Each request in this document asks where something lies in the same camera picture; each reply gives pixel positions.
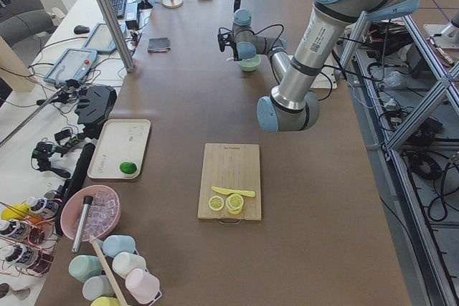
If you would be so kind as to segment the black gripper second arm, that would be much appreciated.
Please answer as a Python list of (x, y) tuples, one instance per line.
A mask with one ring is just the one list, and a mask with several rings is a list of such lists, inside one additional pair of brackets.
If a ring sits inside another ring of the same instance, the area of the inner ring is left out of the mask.
[(220, 52), (224, 52), (227, 47), (232, 49), (233, 59), (239, 59), (237, 44), (234, 40), (233, 31), (226, 27), (220, 27), (217, 33), (217, 42)]

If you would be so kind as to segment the silver blue second robot arm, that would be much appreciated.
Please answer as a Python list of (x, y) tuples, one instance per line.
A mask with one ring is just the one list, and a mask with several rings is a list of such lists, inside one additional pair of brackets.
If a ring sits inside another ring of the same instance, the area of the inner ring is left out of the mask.
[(311, 17), (295, 54), (289, 57), (280, 38), (262, 37), (251, 28), (251, 13), (235, 0), (232, 29), (218, 34), (219, 48), (230, 46), (236, 61), (258, 54), (268, 57), (279, 78), (268, 96), (257, 102), (257, 121), (267, 132), (302, 131), (314, 125), (320, 110), (311, 85), (344, 33), (361, 13), (373, 21), (413, 13), (420, 0), (314, 0)]

